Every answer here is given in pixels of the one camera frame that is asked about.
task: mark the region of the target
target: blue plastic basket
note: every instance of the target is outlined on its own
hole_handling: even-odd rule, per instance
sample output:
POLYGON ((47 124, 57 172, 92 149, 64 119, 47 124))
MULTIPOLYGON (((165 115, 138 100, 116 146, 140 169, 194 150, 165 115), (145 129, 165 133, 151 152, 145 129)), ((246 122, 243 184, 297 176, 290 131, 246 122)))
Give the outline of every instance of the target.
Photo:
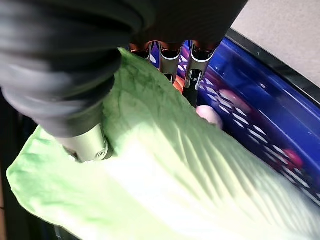
MULTIPOLYGON (((151 63, 158 68, 155 46, 151 63)), ((185 43, 178 76, 185 78, 185 43)), ((320 109, 225 38, 200 83, 198 105, 221 116, 223 130, 320 206, 320 109)))

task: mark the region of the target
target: pink ball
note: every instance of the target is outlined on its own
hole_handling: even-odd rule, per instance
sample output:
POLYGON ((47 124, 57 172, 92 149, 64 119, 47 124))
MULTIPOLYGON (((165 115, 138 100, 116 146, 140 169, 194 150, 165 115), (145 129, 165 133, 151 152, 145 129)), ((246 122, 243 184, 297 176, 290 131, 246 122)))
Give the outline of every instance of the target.
POLYGON ((223 122, 218 113, 207 105, 198 106, 196 113, 203 119, 207 120, 210 124, 215 124, 219 129, 223 128, 223 122))

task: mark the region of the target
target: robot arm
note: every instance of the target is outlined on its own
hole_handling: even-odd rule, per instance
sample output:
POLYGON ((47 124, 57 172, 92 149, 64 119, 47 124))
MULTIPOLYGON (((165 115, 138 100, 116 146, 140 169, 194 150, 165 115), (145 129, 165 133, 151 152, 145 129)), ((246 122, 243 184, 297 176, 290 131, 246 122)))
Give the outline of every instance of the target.
POLYGON ((173 83, 182 43, 193 40, 183 95, 195 105, 213 52, 246 2, 4 0, 3 95, 80 162, 102 160, 109 148, 101 102, 121 64, 117 47, 149 53, 150 43, 159 42, 160 70, 173 83))

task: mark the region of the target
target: lettuce leaf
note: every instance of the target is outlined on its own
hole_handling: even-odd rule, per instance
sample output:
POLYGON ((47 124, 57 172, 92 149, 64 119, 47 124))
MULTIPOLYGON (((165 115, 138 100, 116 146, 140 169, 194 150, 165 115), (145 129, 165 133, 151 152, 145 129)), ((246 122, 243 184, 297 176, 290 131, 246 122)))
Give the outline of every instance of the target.
POLYGON ((83 240, 320 239, 320 211, 120 49, 105 98, 113 156, 77 163, 41 127, 7 170, 30 213, 83 240))

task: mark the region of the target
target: pink egg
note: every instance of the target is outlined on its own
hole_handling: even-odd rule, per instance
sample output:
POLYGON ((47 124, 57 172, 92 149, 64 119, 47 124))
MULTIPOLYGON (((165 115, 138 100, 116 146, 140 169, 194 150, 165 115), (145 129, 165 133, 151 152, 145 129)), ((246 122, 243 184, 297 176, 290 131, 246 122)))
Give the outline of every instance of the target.
POLYGON ((285 152, 285 154, 290 158, 291 162, 288 163, 288 168, 290 169, 292 168, 297 168, 297 169, 301 169, 304 162, 302 161, 302 159, 298 156, 298 154, 296 154, 293 150, 291 149, 284 149, 283 150, 285 152))
POLYGON ((215 110, 207 105, 198 106, 196 113, 203 119, 207 120, 210 124, 215 124, 219 129, 223 128, 223 122, 215 110))
POLYGON ((236 108, 242 110, 244 113, 249 114, 251 112, 250 107, 234 92, 226 89, 221 89, 219 92, 223 98, 228 99, 236 108))

